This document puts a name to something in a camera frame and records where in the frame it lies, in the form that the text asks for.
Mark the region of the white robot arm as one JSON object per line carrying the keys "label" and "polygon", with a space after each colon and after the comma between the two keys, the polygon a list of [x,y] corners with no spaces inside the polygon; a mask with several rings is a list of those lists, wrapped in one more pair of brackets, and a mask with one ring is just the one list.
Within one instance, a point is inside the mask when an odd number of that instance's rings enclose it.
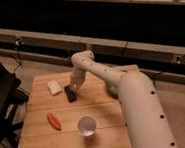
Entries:
{"label": "white robot arm", "polygon": [[94,61],[92,51],[75,53],[70,88],[77,91],[86,72],[111,84],[121,103],[132,148],[178,148],[150,78],[141,71],[124,72]]}

